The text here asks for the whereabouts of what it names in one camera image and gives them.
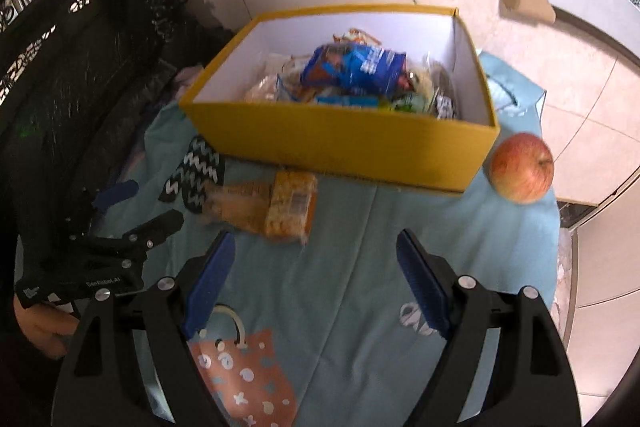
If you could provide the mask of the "person left hand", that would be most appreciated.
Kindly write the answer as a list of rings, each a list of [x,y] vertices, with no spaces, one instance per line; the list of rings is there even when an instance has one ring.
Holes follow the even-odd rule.
[[[76,317],[42,303],[25,309],[17,297],[13,299],[13,306],[18,326],[38,350],[53,360],[66,355],[64,339],[75,334],[79,324]]]

